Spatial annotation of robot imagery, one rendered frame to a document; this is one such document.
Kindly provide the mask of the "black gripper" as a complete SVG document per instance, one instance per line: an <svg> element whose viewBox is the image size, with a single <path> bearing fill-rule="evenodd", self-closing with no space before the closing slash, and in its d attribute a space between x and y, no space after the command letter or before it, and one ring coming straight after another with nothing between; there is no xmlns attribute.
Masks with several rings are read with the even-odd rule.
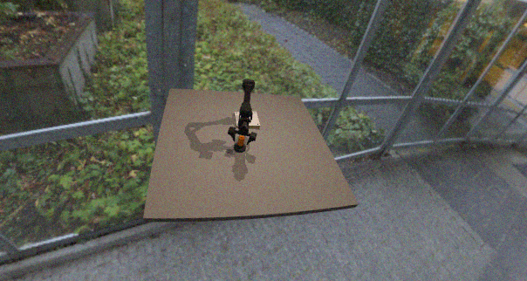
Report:
<svg viewBox="0 0 527 281"><path fill-rule="evenodd" d="M237 131L235 127L229 127L228 134L232 137L233 141L235 141L235 136L236 134L239 134L239 130ZM249 136L249 140L247 142L248 145L251 141L256 140L257 133L251 132L251 134L248 133L246 136Z"/></svg>

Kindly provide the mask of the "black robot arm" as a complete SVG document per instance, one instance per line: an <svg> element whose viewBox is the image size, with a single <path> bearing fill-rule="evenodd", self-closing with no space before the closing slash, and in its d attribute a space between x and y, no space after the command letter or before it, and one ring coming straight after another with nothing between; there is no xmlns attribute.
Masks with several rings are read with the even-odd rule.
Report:
<svg viewBox="0 0 527 281"><path fill-rule="evenodd" d="M250 91L253 91L255 87L254 80L251 79L244 79L242 83L242 88L244 90L244 99L243 103L240 106L239 111L239 120L238 120L238 127L239 134L246 135L249 132L249 123L252 121L252 109L250 106ZM241 118L240 118L241 116ZM249 119L250 117L250 119Z"/></svg>

